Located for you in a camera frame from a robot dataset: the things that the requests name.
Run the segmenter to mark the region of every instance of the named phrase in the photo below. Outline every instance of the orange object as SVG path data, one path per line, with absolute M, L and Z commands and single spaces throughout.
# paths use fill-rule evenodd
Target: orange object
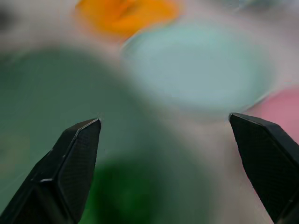
M 129 38 L 138 30 L 170 22 L 178 6 L 167 0 L 82 0 L 77 9 L 97 30 Z

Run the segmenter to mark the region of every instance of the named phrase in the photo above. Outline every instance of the green container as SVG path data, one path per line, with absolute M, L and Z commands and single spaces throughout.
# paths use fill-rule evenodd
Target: green container
M 206 224 L 209 174 L 103 62 L 69 49 L 0 63 L 0 211 L 61 132 L 100 116 L 82 224 Z

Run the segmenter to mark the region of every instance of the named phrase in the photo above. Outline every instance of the pink object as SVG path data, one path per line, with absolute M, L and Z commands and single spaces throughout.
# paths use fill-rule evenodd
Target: pink object
M 250 114 L 280 125 L 299 144 L 299 86 L 266 99 Z

